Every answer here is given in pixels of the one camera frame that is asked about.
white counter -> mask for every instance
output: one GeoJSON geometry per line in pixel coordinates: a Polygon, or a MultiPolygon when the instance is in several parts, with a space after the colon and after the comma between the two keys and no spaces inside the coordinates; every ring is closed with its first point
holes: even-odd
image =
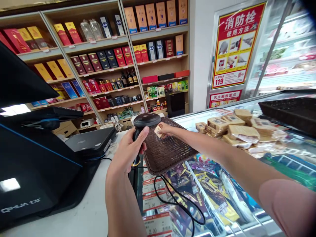
{"type": "MultiPolygon", "coordinates": [[[[117,133],[119,142],[127,131],[117,133]]],[[[33,221],[0,234],[1,237],[106,237],[105,176],[110,160],[102,160],[81,203],[75,208],[33,221]]]]}

black plastic basket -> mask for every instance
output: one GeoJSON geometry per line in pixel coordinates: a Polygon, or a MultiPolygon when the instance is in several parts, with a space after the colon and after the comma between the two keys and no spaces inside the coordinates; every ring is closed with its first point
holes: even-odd
{"type": "Polygon", "coordinates": [[[316,135],[316,98],[294,98],[259,102],[266,116],[316,135]]]}

cash register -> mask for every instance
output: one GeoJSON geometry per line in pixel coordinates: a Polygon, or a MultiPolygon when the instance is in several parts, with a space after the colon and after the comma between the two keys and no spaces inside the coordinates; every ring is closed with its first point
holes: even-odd
{"type": "MultiPolygon", "coordinates": [[[[58,93],[0,42],[0,108],[58,93]]],[[[72,136],[52,133],[81,111],[49,106],[0,116],[0,233],[78,205],[116,135],[114,128],[72,136]]]]}

white wall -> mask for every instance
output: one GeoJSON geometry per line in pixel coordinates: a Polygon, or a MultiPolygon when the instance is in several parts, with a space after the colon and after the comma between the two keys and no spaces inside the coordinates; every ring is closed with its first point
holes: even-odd
{"type": "Polygon", "coordinates": [[[190,112],[206,108],[214,13],[244,1],[190,0],[190,112]]]}

refrigerated display cabinet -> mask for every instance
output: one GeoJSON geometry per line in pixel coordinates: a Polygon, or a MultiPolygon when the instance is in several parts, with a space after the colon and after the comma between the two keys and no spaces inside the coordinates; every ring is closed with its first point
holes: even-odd
{"type": "MultiPolygon", "coordinates": [[[[173,120],[187,130],[197,132],[195,124],[206,122],[208,118],[230,114],[234,109],[248,109],[254,116],[262,116],[258,102],[296,97],[316,97],[316,90],[275,92],[270,95],[175,117],[173,120]]],[[[269,160],[270,165],[276,169],[278,167],[275,164],[282,166],[282,172],[290,177],[292,174],[298,174],[309,183],[306,184],[304,180],[300,179],[297,181],[315,191],[316,139],[295,128],[285,126],[285,124],[280,126],[287,133],[286,138],[282,141],[285,148],[279,153],[265,152],[262,155],[264,157],[260,160],[263,162],[269,160]]],[[[211,157],[209,157],[208,164],[197,162],[200,161],[200,158],[204,159],[205,157],[203,158],[202,154],[198,154],[196,159],[192,158],[177,165],[164,174],[164,177],[171,182],[174,188],[196,203],[204,214],[206,224],[195,223],[194,236],[284,236],[271,217],[224,169],[221,170],[222,167],[211,161],[211,157]]],[[[153,187],[154,178],[155,176],[149,174],[146,167],[133,169],[130,173],[130,180],[146,225],[147,234],[149,236],[191,236],[192,222],[190,217],[178,206],[164,204],[157,199],[153,187]]],[[[165,184],[159,179],[156,180],[156,189],[161,192],[159,196],[163,200],[174,202],[165,184]]],[[[186,206],[195,219],[203,222],[201,214],[191,203],[174,191],[171,193],[179,203],[186,206]]]]}

